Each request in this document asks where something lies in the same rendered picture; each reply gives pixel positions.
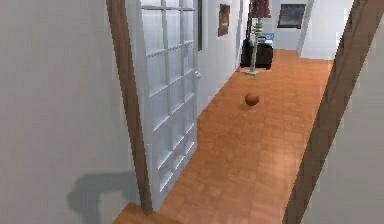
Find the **orange basketball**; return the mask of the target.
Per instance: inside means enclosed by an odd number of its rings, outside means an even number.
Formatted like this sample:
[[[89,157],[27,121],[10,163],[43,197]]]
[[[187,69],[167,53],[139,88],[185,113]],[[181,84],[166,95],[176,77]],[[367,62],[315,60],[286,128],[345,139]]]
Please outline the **orange basketball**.
[[[260,98],[254,93],[247,93],[245,95],[245,103],[248,106],[255,106],[260,101]]]

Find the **green floor lamp red shade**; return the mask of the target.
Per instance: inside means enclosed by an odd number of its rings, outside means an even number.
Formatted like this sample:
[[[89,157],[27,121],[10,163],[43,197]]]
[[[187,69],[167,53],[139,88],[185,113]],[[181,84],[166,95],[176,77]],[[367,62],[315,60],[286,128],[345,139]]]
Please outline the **green floor lamp red shade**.
[[[258,51],[259,36],[263,32],[263,19],[270,18],[270,0],[251,0],[251,19],[256,20],[256,24],[251,26],[251,31],[254,35],[254,47],[252,52],[251,64],[249,70],[246,72],[247,75],[256,76],[259,72],[256,70],[256,59]]]

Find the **dark framed wall picture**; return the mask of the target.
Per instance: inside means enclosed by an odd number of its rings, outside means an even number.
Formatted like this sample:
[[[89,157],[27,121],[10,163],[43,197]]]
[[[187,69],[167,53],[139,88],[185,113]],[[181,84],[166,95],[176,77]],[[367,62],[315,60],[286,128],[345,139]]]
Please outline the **dark framed wall picture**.
[[[300,29],[305,9],[305,4],[282,4],[277,27]]]

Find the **brown door frame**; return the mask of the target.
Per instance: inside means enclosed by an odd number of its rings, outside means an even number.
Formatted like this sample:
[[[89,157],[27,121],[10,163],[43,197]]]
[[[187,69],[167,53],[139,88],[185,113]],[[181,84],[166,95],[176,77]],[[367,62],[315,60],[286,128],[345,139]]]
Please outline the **brown door frame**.
[[[125,0],[106,0],[141,203],[128,204],[113,224],[183,224],[153,211]],[[354,0],[282,224],[300,224],[342,113],[384,14],[384,0]]]

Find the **white panelled room door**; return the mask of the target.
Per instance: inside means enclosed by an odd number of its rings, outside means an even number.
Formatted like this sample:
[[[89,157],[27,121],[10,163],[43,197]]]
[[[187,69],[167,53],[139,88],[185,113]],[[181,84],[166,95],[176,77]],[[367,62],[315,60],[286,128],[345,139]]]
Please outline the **white panelled room door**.
[[[197,148],[197,0],[127,0],[152,208]]]

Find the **brown framed wall picture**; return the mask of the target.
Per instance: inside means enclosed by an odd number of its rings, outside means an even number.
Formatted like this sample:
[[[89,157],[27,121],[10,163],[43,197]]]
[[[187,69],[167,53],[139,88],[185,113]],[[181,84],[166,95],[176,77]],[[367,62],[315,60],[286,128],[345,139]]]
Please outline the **brown framed wall picture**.
[[[221,4],[219,10],[219,21],[218,21],[218,36],[224,36],[228,33],[229,29],[229,15],[230,6],[228,4]]]

